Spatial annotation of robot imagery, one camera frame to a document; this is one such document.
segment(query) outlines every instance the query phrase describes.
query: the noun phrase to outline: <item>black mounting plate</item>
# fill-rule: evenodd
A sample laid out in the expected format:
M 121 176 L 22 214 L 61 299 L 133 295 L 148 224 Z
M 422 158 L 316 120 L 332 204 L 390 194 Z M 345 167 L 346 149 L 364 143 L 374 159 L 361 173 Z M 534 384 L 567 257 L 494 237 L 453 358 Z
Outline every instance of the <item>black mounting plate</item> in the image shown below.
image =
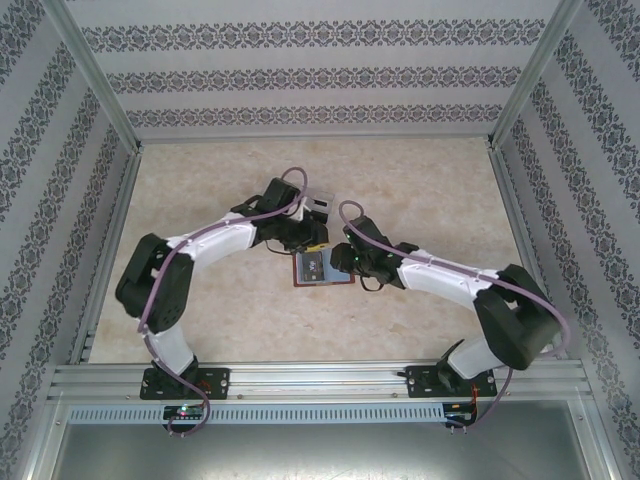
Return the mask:
M 198 368 L 193 384 L 207 394 L 209 400 L 226 400 L 229 392 L 228 368 Z M 193 390 L 183 393 L 182 385 L 175 388 L 167 385 L 167 376 L 155 368 L 147 368 L 140 386 L 142 400 L 198 400 L 201 397 Z
M 409 365 L 404 369 L 403 376 L 407 379 L 409 398 L 471 397 L 472 385 L 478 389 L 478 397 L 495 397 L 498 394 L 492 370 L 464 381 L 455 394 L 440 383 L 435 365 Z

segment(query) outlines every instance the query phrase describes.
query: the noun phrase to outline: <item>floor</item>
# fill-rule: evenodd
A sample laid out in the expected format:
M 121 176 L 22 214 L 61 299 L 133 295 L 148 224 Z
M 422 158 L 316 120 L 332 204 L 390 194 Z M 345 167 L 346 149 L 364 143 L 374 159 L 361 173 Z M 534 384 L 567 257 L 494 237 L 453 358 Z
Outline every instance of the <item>floor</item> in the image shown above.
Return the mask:
M 210 224 L 293 165 L 307 170 L 310 187 L 335 194 L 333 244 L 344 238 L 337 204 L 353 199 L 393 243 L 474 266 L 519 263 L 480 138 L 152 145 L 144 150 L 90 362 L 149 361 L 136 322 L 114 297 L 140 237 Z M 367 293 L 358 283 L 294 288 L 291 259 L 264 245 L 194 277 L 181 321 L 200 361 L 432 359 L 480 332 L 475 313 L 423 292 Z

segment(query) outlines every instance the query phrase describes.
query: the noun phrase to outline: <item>white wall with black pattern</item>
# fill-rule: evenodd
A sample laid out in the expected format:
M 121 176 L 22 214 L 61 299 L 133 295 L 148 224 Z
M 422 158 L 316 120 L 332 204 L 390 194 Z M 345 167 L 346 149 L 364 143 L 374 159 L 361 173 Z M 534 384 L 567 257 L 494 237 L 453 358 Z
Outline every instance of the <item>white wall with black pattern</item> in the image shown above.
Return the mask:
M 558 0 L 77 0 L 145 140 L 490 133 Z
M 502 145 L 623 478 L 640 478 L 640 1 L 578 11 Z
M 129 155 L 37 0 L 0 1 L 0 479 L 69 361 Z

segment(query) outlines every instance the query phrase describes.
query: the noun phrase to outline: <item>aluminum frame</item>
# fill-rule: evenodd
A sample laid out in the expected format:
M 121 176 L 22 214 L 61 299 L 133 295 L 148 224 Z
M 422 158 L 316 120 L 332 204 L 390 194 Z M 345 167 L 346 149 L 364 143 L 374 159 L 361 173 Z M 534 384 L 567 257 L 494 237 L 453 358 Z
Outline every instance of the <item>aluminum frame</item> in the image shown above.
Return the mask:
M 467 397 L 412 399 L 406 380 L 397 376 L 408 365 L 433 361 L 306 362 L 204 364 L 231 370 L 229 397 L 215 405 L 344 405 L 380 402 L 410 405 L 469 401 Z M 60 454 L 74 407 L 86 405 L 176 405 L 180 401 L 144 401 L 140 382 L 148 365 L 83 364 L 58 366 L 44 414 L 27 460 L 24 480 L 49 479 Z M 504 369 L 495 372 L 500 389 Z M 579 360 L 538 360 L 515 372 L 505 402 L 555 400 L 567 402 L 583 457 L 592 479 L 620 479 L 613 452 L 595 405 L 591 386 Z M 483 403 L 491 399 L 479 399 Z

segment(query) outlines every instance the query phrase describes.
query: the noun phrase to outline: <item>purple cable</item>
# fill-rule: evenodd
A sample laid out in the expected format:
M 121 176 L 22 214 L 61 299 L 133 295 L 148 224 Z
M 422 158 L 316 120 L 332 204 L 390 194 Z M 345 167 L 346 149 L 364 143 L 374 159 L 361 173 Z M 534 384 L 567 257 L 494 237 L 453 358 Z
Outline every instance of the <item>purple cable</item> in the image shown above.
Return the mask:
M 288 211 L 291 207 L 295 206 L 298 204 L 298 202 L 300 202 L 302 200 L 302 198 L 304 197 L 306 191 L 307 191 L 307 186 L 308 186 L 308 177 L 307 177 L 307 172 L 305 172 L 302 168 L 300 167 L 291 167 L 289 169 L 287 169 L 280 178 L 284 179 L 289 173 L 291 172 L 300 172 L 302 174 L 302 187 L 300 188 L 300 193 L 296 196 L 296 198 L 293 199 L 293 201 L 287 205 L 286 207 L 282 207 L 278 210 L 275 210 L 273 212 L 269 212 L 269 213 L 263 213 L 261 215 L 256 215 L 253 217 L 243 217 L 243 218 L 234 218 L 233 220 L 225 220 L 224 222 L 218 222 L 215 223 L 213 225 L 209 225 L 208 227 L 205 227 L 201 230 L 198 230 L 195 233 L 192 233 L 191 235 L 189 235 L 187 238 L 185 238 L 183 241 L 181 241 L 178 245 L 176 245 L 167 255 L 167 258 L 164 259 L 164 261 L 162 262 L 162 266 L 160 267 L 160 270 L 158 271 L 158 275 L 156 276 L 154 282 L 153 282 L 153 286 L 151 287 L 151 292 L 149 293 L 149 298 L 147 299 L 147 303 L 144 307 L 144 310 L 142 312 L 142 316 L 140 317 L 140 322 L 138 323 L 138 333 L 142 333 L 144 335 L 144 344 L 147 346 L 147 350 L 149 350 L 149 353 L 151 354 L 151 356 L 153 357 L 154 361 L 156 362 L 156 364 L 158 365 L 158 367 L 160 367 L 162 370 L 164 370 L 167 375 L 169 375 L 171 378 L 173 378 L 174 380 L 180 382 L 182 385 L 184 385 L 185 387 L 191 389 L 192 391 L 196 392 L 198 395 L 200 395 L 203 399 L 203 403 L 205 405 L 206 408 L 206 414 L 203 415 L 202 420 L 200 421 L 200 423 L 196 424 L 191 430 L 188 430 L 187 432 L 182 432 L 180 433 L 180 437 L 184 438 L 186 436 L 192 435 L 193 433 L 197 432 L 198 430 L 200 430 L 202 427 L 204 427 L 204 425 L 207 423 L 207 420 L 209 419 L 209 416 L 211 414 L 211 402 L 209 402 L 209 398 L 207 397 L 206 393 L 204 393 L 202 390 L 200 390 L 198 387 L 196 387 L 195 385 L 187 382 L 185 379 L 183 379 L 182 377 L 180 377 L 180 375 L 178 375 L 177 373 L 173 372 L 164 362 L 162 362 L 162 360 L 160 360 L 158 353 L 156 352 L 155 348 L 153 348 L 153 345 L 151 344 L 151 341 L 148 338 L 148 334 L 149 334 L 149 327 L 147 326 L 147 321 L 149 320 L 149 314 L 151 313 L 151 308 L 153 306 L 153 302 L 156 298 L 156 295 L 158 294 L 158 288 L 160 287 L 160 283 L 162 281 L 162 278 L 164 277 L 167 268 L 169 267 L 169 264 L 171 263 L 171 260 L 173 260 L 173 257 L 175 257 L 178 252 L 180 251 L 180 249 L 182 249 L 185 245 L 187 245 L 189 242 L 195 240 L 196 238 L 201 237 L 202 235 L 209 233 L 213 230 L 217 230 L 218 228 L 222 228 L 222 227 L 227 227 L 229 225 L 237 225 L 239 223 L 246 223 L 246 222 L 253 222 L 255 220 L 264 220 L 266 218 L 271 218 L 271 217 L 275 217 L 276 215 L 280 215 L 282 213 L 285 213 L 286 211 Z M 169 420 L 169 424 L 167 425 L 167 430 L 169 431 L 169 435 L 173 435 L 174 432 L 171 429 L 171 425 L 173 423 L 174 418 L 171 418 Z
M 467 276 L 472 277 L 472 278 L 478 278 L 479 280 L 484 280 L 486 282 L 490 282 L 490 283 L 492 283 L 494 285 L 498 285 L 499 287 L 502 287 L 502 288 L 504 288 L 506 290 L 511 290 L 512 292 L 515 292 L 515 293 L 517 293 L 519 295 L 522 295 L 523 297 L 526 297 L 529 300 L 531 300 L 533 302 L 536 302 L 538 305 L 540 305 L 540 306 L 544 307 L 545 309 L 547 309 L 556 318 L 556 320 L 560 324 L 560 327 L 562 328 L 562 342 L 560 343 L 560 345 L 558 345 L 553 350 L 541 354 L 542 357 L 553 356 L 553 355 L 565 350 L 567 348 L 567 346 L 569 345 L 569 342 L 571 341 L 571 329 L 569 328 L 569 324 L 567 323 L 567 320 L 562 316 L 562 314 L 553 305 L 551 305 L 549 302 L 547 302 L 544 298 L 541 298 L 538 295 L 535 295 L 535 294 L 529 292 L 528 290 L 525 290 L 524 288 L 520 288 L 520 287 L 518 287 L 516 285 L 511 285 L 510 283 L 507 283 L 507 282 L 505 282 L 503 280 L 492 278 L 492 277 L 489 277 L 487 275 L 481 275 L 481 274 L 478 275 L 474 270 L 471 270 L 469 268 L 460 267 L 458 265 L 451 265 L 450 263 L 433 259 L 433 257 L 425 258 L 425 257 L 417 256 L 417 255 L 411 255 L 411 254 L 408 254 L 408 253 L 401 252 L 400 250 L 398 250 L 396 248 L 393 248 L 393 247 L 390 247 L 388 245 L 385 245 L 384 243 L 380 243 L 380 242 L 374 240 L 373 238 L 368 237 L 364 233 L 360 232 L 357 228 L 355 228 L 353 226 L 353 224 L 347 219 L 347 216 L 344 214 L 344 207 L 347 206 L 347 205 L 353 205 L 354 207 L 356 207 L 359 210 L 360 215 L 364 215 L 364 208 L 362 207 L 362 205 L 360 205 L 358 202 L 354 202 L 353 200 L 345 200 L 338 207 L 338 213 L 340 214 L 340 218 L 351 229 L 351 231 L 353 231 L 353 233 L 355 233 L 358 237 L 363 239 L 365 242 L 373 245 L 374 247 L 381 248 L 382 250 L 385 250 L 385 251 L 387 251 L 389 253 L 393 253 L 394 255 L 398 255 L 399 257 L 408 258 L 410 260 L 414 260 L 416 262 L 421 262 L 421 263 L 427 263 L 427 264 L 430 263 L 431 265 L 436 265 L 438 267 L 442 267 L 442 268 L 445 268 L 447 270 L 451 270 L 451 271 L 456 272 L 456 273 L 461 273 L 463 275 L 467 275 Z M 489 406 L 487 411 L 482 415 L 482 417 L 480 417 L 474 423 L 474 425 L 477 425 L 481 420 L 484 420 L 490 413 L 493 412 L 493 410 L 495 409 L 496 405 L 498 404 L 498 402 L 500 401 L 500 399 L 502 398 L 504 393 L 507 391 L 507 387 L 509 386 L 509 383 L 511 382 L 512 375 L 513 375 L 513 369 L 509 368 L 509 373 L 507 374 L 507 378 L 506 378 L 506 380 L 504 382 L 504 385 L 502 386 L 502 389 L 500 390 L 500 392 L 498 393 L 496 398 L 493 400 L 493 402 L 491 403 L 491 405 Z

